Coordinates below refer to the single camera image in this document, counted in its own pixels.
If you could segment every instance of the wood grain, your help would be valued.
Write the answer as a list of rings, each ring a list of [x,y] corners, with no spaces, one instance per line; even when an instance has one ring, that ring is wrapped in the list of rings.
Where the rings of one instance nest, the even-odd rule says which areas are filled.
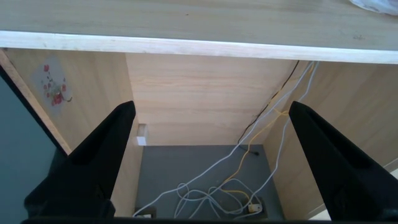
[[[304,93],[309,75],[285,106]],[[397,67],[322,62],[303,103],[312,107],[380,165],[392,171],[398,158]],[[270,168],[275,167],[284,119],[279,119],[264,141]],[[301,145],[290,124],[274,176],[288,219],[308,219],[324,209]]]
[[[27,97],[28,102],[42,108],[40,117],[44,121],[48,118],[52,124],[50,130],[56,130],[70,149],[76,148],[117,105],[132,100],[124,54],[21,49],[8,49],[5,53],[19,74],[19,86],[32,93]],[[51,112],[41,90],[30,79],[34,70],[51,55],[59,59],[72,89],[72,101],[62,105],[59,113]],[[135,203],[142,154],[142,148],[132,141],[137,122],[135,119],[112,196],[119,216],[131,216]]]
[[[297,63],[154,54],[126,58],[150,146],[236,144]],[[256,142],[262,143],[265,135]]]
[[[398,63],[398,19],[346,0],[0,5],[1,47]]]
[[[64,140],[62,135],[59,133],[58,129],[53,124],[50,117],[44,111],[43,107],[37,101],[36,97],[31,92],[30,88],[26,85],[25,81],[19,75],[18,71],[11,63],[6,53],[4,53],[3,49],[0,49],[0,65],[6,71],[12,82],[16,85],[18,90],[22,93],[24,98],[29,102],[32,106],[33,110],[39,116],[39,118],[43,121],[44,125],[49,129],[52,136],[57,140],[62,149],[69,155],[72,152],[72,149],[69,147],[69,144]]]

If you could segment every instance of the wooden panel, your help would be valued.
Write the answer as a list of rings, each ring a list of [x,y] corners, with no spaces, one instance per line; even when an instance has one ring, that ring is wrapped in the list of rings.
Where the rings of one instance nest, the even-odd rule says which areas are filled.
[[[138,118],[148,124],[149,145],[236,144],[296,63],[127,54]]]
[[[30,104],[33,101],[39,103],[34,107],[38,115],[42,119],[49,118],[53,125],[50,130],[55,129],[70,149],[76,148],[118,104],[132,100],[124,54],[19,49],[8,49],[5,53],[10,60],[8,67],[17,71],[17,74],[9,75],[19,77],[20,83],[16,84],[25,86],[25,90],[19,89],[32,93],[27,98]],[[30,78],[51,55],[59,59],[72,89],[72,101],[62,105],[59,113],[51,112]],[[112,196],[119,216],[131,216],[137,190],[142,148],[132,141],[137,131],[137,119],[134,123]]]
[[[398,63],[397,18],[348,0],[0,0],[0,5],[1,47]]]
[[[294,91],[286,110],[302,96],[308,79],[309,75]],[[392,171],[398,158],[397,82],[396,66],[322,62],[303,103]],[[272,170],[285,121],[279,119],[264,142]],[[286,218],[308,219],[322,210],[323,200],[291,124],[274,182]]]

